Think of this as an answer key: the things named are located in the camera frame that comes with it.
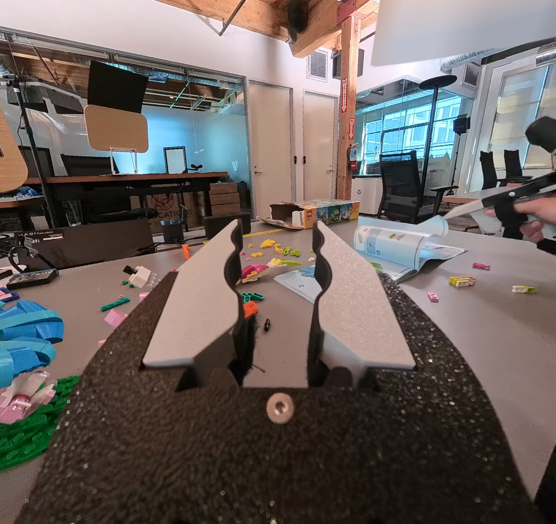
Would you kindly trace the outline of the white wall vent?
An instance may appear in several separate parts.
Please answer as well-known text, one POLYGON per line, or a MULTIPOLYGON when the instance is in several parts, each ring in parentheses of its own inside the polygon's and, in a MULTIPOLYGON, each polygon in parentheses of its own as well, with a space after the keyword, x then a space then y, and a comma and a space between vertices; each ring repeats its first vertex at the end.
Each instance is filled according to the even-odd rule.
POLYGON ((309 80, 328 82, 328 54, 325 50, 317 49, 306 57, 306 77, 309 80))

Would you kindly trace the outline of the white door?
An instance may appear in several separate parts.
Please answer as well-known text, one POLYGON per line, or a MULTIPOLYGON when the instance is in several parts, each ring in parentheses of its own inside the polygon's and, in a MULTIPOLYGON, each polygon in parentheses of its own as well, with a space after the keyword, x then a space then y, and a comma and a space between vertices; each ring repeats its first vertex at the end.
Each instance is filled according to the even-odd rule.
POLYGON ((255 212, 292 199, 291 89, 249 82, 248 116, 255 212))
POLYGON ((307 201, 336 197, 337 97, 303 95, 303 194, 307 201))

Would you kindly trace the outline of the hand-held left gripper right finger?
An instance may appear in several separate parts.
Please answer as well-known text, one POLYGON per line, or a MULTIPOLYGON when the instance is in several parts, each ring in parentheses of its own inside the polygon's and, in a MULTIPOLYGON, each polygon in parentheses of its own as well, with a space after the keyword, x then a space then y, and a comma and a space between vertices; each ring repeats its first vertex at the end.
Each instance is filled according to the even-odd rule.
POLYGON ((370 387, 374 372, 413 372, 416 361, 376 269, 322 222, 312 230, 315 279, 307 353, 309 388, 334 372, 370 387))

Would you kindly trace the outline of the opened lego cardboard box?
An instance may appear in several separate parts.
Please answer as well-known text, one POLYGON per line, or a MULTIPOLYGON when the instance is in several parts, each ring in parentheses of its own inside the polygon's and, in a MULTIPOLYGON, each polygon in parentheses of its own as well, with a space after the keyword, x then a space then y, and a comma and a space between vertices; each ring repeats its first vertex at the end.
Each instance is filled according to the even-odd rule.
POLYGON ((359 201, 338 199, 280 202, 270 205, 269 217, 257 220, 281 228, 310 229, 317 221, 330 225, 357 220, 359 209, 359 201))

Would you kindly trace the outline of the green lego baseplate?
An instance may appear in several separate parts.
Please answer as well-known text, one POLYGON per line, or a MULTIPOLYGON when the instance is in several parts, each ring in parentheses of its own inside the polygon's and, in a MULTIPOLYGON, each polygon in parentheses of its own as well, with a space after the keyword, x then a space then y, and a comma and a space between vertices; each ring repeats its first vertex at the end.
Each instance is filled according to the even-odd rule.
POLYGON ((59 379, 47 404, 41 405, 21 421, 1 423, 1 471, 29 462, 44 453, 79 379, 79 375, 59 379))

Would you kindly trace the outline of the black speaker box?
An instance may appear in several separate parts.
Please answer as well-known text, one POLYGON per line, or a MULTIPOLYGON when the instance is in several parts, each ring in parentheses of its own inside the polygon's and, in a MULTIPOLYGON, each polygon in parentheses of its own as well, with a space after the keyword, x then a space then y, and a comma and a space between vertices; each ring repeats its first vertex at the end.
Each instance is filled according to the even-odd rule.
POLYGON ((204 217, 204 228, 207 240, 211 240, 232 221, 241 222, 243 235, 251 233, 251 215, 249 212, 239 212, 229 215, 211 215, 204 217))

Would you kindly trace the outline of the white recycling bin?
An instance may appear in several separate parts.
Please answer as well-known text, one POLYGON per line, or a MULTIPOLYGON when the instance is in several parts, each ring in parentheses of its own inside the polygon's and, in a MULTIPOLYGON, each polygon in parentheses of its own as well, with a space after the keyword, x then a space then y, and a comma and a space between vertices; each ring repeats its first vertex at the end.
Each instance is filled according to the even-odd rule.
POLYGON ((351 200, 359 202, 360 215, 377 216, 383 191, 380 174, 352 176, 351 200))

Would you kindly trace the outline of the black ceiling speaker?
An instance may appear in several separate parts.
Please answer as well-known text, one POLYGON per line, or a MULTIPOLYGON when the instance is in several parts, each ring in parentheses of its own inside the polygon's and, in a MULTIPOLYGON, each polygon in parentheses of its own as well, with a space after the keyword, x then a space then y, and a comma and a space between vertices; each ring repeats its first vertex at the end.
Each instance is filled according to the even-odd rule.
POLYGON ((309 22, 309 2, 306 0, 291 0, 286 10, 289 45, 294 45, 298 34, 304 32, 309 22))

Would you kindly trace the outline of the black battery charger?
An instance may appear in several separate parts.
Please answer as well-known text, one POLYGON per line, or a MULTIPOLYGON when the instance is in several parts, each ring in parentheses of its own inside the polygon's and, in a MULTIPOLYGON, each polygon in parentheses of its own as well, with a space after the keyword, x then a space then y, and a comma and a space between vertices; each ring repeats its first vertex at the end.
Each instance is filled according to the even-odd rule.
POLYGON ((187 223, 180 219, 161 221, 161 229, 165 244, 184 244, 184 233, 189 231, 187 223))

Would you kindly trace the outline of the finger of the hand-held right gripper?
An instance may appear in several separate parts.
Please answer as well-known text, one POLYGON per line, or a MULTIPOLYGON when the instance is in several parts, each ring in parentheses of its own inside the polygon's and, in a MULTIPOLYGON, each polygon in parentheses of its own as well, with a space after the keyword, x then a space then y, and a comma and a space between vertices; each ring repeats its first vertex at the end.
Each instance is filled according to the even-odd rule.
POLYGON ((473 199, 472 201, 457 205, 448 213, 443 215, 442 218, 447 221, 455 217, 460 217, 466 214, 490 208, 491 206, 492 202, 487 199, 473 199))

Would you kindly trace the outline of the long wooden desk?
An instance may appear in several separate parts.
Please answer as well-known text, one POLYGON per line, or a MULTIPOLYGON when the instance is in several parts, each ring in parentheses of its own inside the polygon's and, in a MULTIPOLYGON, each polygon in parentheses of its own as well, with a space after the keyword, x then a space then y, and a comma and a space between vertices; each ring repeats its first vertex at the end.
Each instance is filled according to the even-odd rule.
POLYGON ((152 173, 46 177, 45 182, 52 193, 59 197, 78 196, 109 189, 121 189, 130 191, 131 195, 139 195, 149 194, 151 189, 161 193, 163 189, 179 187, 193 192, 208 191, 210 184, 226 180, 228 177, 227 172, 152 173))

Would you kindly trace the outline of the black mesh office chair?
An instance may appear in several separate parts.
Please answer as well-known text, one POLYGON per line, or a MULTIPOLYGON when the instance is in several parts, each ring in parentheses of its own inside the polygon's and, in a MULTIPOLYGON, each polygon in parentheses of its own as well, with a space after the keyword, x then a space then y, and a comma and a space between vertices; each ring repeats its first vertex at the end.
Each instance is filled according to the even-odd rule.
POLYGON ((458 186, 433 187, 435 202, 423 205, 424 186, 418 171, 416 151, 400 154, 382 154, 379 159, 383 196, 376 217, 390 221, 419 224, 438 214, 442 198, 447 191, 458 186))

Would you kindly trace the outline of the wooden support pillar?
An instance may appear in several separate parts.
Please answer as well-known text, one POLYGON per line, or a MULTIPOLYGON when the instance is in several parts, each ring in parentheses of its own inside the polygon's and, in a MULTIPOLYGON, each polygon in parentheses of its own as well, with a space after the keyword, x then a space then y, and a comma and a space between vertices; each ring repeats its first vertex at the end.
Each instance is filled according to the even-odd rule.
POLYGON ((351 199, 351 168, 348 150, 354 142, 359 40, 361 18, 353 13, 341 24, 341 67, 339 138, 337 149, 336 197, 351 199))

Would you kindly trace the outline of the small framed whiteboard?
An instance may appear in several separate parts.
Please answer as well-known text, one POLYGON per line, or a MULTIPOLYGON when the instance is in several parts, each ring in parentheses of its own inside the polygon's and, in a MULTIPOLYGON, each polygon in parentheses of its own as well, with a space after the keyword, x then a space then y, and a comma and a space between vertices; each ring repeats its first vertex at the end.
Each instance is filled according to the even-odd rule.
POLYGON ((184 146, 169 146, 163 148, 166 173, 187 173, 186 149, 184 146))

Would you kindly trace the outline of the black tripod stand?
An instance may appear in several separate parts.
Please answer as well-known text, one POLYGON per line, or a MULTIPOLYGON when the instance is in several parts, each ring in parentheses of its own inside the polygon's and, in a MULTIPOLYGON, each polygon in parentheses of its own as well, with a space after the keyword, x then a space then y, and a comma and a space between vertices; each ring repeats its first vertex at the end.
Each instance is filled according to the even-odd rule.
POLYGON ((42 187, 43 195, 45 196, 45 202, 47 205, 48 215, 51 221, 51 227, 52 228, 59 227, 58 214, 53 202, 52 190, 50 185, 47 182, 47 177, 45 176, 45 173, 42 170, 40 164, 36 141, 34 139, 33 130, 27 114, 27 109, 25 107, 25 93, 24 93, 24 87, 22 87, 21 84, 21 79, 15 75, 7 75, 7 76, 1 76, 1 81, 5 83, 7 87, 13 88, 16 94, 17 104, 21 111, 21 117, 24 122, 25 132, 27 133, 28 140, 30 142, 30 148, 31 148, 34 163, 36 165, 38 178, 42 187))

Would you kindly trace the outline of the silver ventilation duct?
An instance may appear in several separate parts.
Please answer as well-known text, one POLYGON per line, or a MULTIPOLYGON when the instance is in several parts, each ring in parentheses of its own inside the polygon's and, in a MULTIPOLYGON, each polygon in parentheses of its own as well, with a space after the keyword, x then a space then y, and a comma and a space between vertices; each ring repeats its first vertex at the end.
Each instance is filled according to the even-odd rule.
POLYGON ((539 48, 543 45, 552 43, 555 41, 555 37, 551 37, 544 40, 532 41, 522 45, 518 45, 507 49, 489 49, 476 51, 467 54, 454 55, 444 58, 440 62, 439 70, 442 73, 449 73, 456 67, 468 64, 468 63, 478 63, 480 66, 490 64, 493 62, 504 60, 510 56, 518 55, 526 51, 539 48))

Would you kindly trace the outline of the stack of cardboard boxes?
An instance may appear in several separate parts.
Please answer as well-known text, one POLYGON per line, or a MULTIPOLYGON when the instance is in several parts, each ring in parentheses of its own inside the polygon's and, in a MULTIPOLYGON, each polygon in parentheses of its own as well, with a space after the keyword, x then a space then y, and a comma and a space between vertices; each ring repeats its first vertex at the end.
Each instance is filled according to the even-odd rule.
POLYGON ((241 213, 240 195, 235 182, 211 183, 209 200, 212 216, 241 213))

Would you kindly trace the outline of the large black equipment case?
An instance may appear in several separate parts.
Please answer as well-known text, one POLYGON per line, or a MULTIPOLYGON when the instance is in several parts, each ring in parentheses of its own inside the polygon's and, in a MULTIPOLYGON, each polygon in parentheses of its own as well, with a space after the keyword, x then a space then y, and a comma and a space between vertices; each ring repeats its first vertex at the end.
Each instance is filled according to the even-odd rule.
POLYGON ((22 272, 64 270, 153 254, 156 246, 145 219, 21 231, 7 257, 22 272))

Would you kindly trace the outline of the lego instruction booklet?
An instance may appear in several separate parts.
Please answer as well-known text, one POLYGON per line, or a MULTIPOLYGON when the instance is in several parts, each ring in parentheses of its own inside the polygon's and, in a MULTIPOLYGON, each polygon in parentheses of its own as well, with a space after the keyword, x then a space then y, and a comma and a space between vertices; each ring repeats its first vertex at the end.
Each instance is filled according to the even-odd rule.
POLYGON ((372 219, 371 224, 358 226, 353 245, 377 271, 402 282, 418 274, 428 261, 444 262, 467 251, 433 242, 448 230, 448 222, 439 215, 419 224, 372 219))

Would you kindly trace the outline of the pink translucent lego flower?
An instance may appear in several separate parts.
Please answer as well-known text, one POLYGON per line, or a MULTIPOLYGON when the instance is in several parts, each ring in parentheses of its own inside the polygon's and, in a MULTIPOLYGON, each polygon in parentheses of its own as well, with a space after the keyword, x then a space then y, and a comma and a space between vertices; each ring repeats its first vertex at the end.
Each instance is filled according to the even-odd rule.
POLYGON ((1 389, 1 424, 10 425, 31 416, 55 395, 57 380, 50 373, 35 369, 22 373, 1 389))

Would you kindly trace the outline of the rounded wooden board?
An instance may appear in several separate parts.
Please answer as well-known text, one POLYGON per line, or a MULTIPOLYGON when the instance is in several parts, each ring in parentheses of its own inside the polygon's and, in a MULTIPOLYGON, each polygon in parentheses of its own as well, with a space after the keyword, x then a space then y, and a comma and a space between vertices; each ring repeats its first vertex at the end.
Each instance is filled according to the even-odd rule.
POLYGON ((148 150, 148 121, 141 113, 87 105, 84 115, 88 143, 94 150, 148 150))
POLYGON ((1 193, 23 186, 27 177, 27 164, 1 111, 1 193))

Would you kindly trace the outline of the large white panel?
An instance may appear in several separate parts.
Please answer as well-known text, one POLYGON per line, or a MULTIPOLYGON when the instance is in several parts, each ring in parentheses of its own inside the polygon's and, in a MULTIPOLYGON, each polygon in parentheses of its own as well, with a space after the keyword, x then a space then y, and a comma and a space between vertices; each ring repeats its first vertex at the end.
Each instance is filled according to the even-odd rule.
POLYGON ((372 66, 503 50, 555 37, 555 0, 379 0, 372 66))

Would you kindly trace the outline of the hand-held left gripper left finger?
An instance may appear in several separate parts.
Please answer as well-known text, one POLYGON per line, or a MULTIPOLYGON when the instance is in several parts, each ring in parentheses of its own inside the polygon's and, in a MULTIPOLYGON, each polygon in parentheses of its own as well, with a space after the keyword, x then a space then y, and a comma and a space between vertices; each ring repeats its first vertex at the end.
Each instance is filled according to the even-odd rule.
POLYGON ((253 364, 255 315, 236 290, 242 223, 234 219, 177 271, 149 346, 146 369, 184 368, 184 387, 208 385, 215 368, 238 384, 253 364))

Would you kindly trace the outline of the person's right hand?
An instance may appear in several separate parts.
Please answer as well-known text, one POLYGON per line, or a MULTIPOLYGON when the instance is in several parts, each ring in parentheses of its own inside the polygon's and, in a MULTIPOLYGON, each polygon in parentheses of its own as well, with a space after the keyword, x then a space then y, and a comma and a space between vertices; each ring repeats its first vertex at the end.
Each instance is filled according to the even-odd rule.
POLYGON ((533 199, 518 199, 499 203, 486 208, 485 215, 498 219, 503 227, 503 237, 526 240, 540 250, 555 249, 555 195, 544 195, 533 199))

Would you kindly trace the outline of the black monitor panel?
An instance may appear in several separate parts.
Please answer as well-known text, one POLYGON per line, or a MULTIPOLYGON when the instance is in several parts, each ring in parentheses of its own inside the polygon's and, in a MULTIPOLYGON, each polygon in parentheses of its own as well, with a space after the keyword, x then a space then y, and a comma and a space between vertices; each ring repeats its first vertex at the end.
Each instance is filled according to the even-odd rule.
POLYGON ((148 77, 142 74, 92 60, 87 104, 141 113, 148 82, 148 77))

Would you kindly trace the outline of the white and black lego piece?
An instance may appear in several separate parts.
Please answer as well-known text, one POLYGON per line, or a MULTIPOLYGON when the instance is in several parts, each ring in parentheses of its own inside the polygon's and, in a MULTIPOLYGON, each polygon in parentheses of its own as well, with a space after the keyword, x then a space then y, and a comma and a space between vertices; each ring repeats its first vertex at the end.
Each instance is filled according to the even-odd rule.
POLYGON ((151 270, 144 266, 136 266, 135 268, 126 265, 123 272, 128 275, 125 279, 125 284, 132 288, 144 287, 151 277, 151 270))

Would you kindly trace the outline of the black chair at far table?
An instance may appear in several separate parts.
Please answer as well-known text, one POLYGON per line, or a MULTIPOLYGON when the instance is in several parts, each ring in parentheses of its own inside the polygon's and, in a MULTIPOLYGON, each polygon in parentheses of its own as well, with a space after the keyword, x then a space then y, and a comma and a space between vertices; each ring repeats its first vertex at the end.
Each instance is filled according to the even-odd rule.
POLYGON ((503 178, 498 178, 493 152, 480 151, 479 159, 483 174, 483 185, 481 190, 505 187, 509 184, 521 185, 527 180, 532 179, 531 176, 523 175, 519 161, 519 150, 504 150, 506 173, 503 178))

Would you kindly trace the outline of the blue lego build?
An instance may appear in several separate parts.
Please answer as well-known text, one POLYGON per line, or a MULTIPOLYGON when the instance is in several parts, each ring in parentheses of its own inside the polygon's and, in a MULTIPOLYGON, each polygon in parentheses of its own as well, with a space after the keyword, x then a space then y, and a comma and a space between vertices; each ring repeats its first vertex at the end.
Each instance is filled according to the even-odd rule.
POLYGON ((22 373, 49 366, 64 332, 62 317, 36 302, 1 309, 1 388, 22 373))

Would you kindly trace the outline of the scattered small lego pieces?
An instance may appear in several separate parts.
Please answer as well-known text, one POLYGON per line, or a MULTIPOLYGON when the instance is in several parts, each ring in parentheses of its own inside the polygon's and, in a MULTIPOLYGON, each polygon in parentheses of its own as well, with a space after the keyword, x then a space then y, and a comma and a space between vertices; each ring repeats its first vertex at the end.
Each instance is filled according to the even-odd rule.
POLYGON ((241 268, 244 273, 283 273, 313 266, 316 256, 312 250, 302 250, 278 233, 245 236, 240 249, 241 268))

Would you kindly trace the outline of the large printed cardboard box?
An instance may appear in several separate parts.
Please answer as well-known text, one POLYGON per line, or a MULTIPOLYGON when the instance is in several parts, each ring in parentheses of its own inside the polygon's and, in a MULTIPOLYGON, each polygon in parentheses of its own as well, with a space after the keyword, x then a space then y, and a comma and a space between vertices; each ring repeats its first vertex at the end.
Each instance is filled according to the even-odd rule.
POLYGON ((141 200, 143 200, 144 207, 154 209, 158 213, 155 218, 149 220, 152 234, 162 233, 162 221, 181 220, 184 216, 186 216, 188 228, 198 228, 202 224, 204 208, 202 193, 155 194, 143 198, 132 196, 130 198, 131 208, 140 208, 141 200))

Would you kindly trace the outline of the small flat black box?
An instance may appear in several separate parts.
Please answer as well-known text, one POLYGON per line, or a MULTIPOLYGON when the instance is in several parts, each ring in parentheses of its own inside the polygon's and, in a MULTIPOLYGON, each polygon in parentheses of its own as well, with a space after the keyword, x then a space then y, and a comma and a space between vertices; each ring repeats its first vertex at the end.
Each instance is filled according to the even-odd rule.
POLYGON ((36 272, 14 274, 6 284, 11 290, 21 290, 29 287, 36 287, 52 283, 59 277, 57 269, 42 270, 36 272))

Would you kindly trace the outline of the loose blue instruction sheet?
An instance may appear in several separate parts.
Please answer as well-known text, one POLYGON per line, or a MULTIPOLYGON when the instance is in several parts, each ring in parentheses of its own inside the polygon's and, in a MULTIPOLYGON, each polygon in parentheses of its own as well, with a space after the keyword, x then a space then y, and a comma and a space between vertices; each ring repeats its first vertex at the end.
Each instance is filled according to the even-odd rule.
POLYGON ((312 305, 323 290, 315 278, 314 264, 298 270, 282 273, 274 277, 274 280, 287 290, 307 300, 312 305))

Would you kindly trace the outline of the far grey table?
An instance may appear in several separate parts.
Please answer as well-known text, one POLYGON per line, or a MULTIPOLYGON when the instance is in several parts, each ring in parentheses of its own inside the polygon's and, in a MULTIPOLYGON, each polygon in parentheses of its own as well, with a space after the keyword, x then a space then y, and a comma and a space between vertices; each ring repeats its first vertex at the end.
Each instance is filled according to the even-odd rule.
POLYGON ((469 193, 456 193, 455 195, 447 194, 442 198, 441 202, 447 203, 448 205, 454 207, 455 205, 466 204, 479 199, 490 197, 492 195, 509 192, 511 189, 521 187, 524 184, 525 182, 509 183, 509 185, 505 187, 495 187, 495 188, 480 190, 476 192, 469 192, 469 193))

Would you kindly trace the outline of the black light on stand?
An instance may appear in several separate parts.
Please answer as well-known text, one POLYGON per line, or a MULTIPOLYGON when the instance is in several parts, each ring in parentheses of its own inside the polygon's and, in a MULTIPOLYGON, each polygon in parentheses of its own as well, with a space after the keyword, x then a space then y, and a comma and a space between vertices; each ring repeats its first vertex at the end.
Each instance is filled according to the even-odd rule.
POLYGON ((455 187, 455 173, 458 165, 458 158, 460 152, 461 139, 464 134, 466 134, 470 129, 470 117, 467 114, 458 115, 453 122, 453 131, 455 133, 455 153, 453 155, 453 170, 451 176, 451 189, 449 190, 449 195, 454 195, 455 187))

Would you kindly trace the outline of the black floor lamp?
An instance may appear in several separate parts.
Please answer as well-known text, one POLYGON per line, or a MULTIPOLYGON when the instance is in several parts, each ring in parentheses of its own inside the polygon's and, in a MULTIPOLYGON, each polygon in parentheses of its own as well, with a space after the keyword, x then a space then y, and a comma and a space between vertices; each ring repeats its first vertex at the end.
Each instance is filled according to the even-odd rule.
POLYGON ((419 84, 419 89, 426 91, 431 90, 433 92, 433 98, 431 102, 430 108, 430 116, 429 116, 429 123, 427 126, 427 137, 425 140, 425 148, 424 148, 424 156, 423 156, 423 167, 422 167, 422 176, 421 176, 421 187, 423 193, 425 193, 426 189, 426 181, 427 181, 427 170, 429 164, 429 157, 430 157, 430 148, 433 139, 433 130, 434 130, 434 122, 435 122, 435 113, 436 113, 436 105, 438 102, 438 94, 441 88, 446 88, 457 81, 457 76, 453 74, 443 75, 443 76, 435 76, 429 79, 422 81, 419 84))

